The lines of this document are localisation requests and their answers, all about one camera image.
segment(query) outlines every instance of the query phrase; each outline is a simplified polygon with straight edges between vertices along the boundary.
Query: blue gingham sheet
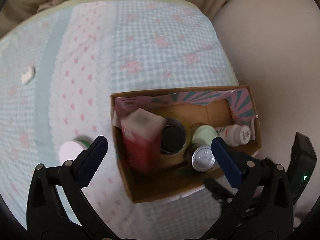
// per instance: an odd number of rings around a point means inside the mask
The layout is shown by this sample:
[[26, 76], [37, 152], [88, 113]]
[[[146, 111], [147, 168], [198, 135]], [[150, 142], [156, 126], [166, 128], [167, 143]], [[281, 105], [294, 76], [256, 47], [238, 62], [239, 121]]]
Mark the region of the blue gingham sheet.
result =
[[[24, 86], [21, 74], [28, 66], [36, 76]], [[81, 3], [31, 20], [1, 39], [0, 67], [0, 194], [23, 226], [36, 164], [59, 165], [63, 142], [98, 135], [108, 138], [109, 151], [83, 191], [120, 237], [197, 238], [217, 219], [219, 205], [206, 190], [170, 208], [132, 204], [111, 133], [112, 93], [237, 85], [200, 10], [152, 0]], [[75, 220], [67, 205], [66, 211]]]

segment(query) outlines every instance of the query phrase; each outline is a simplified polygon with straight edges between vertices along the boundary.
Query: beige wall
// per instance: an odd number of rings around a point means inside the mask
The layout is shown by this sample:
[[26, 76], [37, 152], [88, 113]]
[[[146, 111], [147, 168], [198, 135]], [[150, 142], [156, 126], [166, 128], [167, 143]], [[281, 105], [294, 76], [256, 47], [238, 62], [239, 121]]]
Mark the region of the beige wall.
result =
[[320, 10], [313, 0], [231, 0], [213, 25], [241, 84], [252, 87], [262, 149], [285, 168], [296, 131], [318, 155], [298, 201], [308, 212], [320, 195]]

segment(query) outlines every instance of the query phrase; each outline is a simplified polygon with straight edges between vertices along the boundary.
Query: red and white carton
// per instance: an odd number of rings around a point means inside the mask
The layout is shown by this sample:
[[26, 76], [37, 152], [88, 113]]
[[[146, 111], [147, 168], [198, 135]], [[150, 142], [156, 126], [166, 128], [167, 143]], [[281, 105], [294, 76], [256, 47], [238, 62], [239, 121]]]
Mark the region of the red and white carton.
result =
[[121, 119], [130, 166], [143, 174], [154, 169], [161, 150], [161, 134], [165, 124], [165, 118], [142, 108]]

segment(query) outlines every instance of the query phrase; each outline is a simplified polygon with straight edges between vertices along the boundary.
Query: small jar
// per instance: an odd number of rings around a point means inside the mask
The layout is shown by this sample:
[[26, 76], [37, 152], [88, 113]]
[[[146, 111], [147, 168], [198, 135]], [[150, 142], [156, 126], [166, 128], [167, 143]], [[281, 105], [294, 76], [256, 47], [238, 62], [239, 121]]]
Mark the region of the small jar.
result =
[[88, 149], [90, 143], [85, 140], [65, 142], [59, 149], [59, 160], [62, 165], [66, 160], [75, 160], [80, 152]]
[[212, 154], [211, 146], [201, 143], [192, 143], [185, 152], [186, 161], [199, 172], [208, 171], [215, 163], [215, 157]]
[[201, 125], [192, 129], [192, 143], [211, 145], [212, 140], [217, 137], [216, 130], [210, 125]]

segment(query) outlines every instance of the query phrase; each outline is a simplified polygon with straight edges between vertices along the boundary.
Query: white plastic clip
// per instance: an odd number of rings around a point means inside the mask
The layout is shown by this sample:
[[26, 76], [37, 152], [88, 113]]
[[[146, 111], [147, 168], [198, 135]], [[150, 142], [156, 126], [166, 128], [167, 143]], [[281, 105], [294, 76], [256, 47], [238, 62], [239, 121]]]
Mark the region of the white plastic clip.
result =
[[22, 84], [28, 84], [36, 75], [36, 68], [34, 66], [28, 66], [28, 71], [21, 76]]

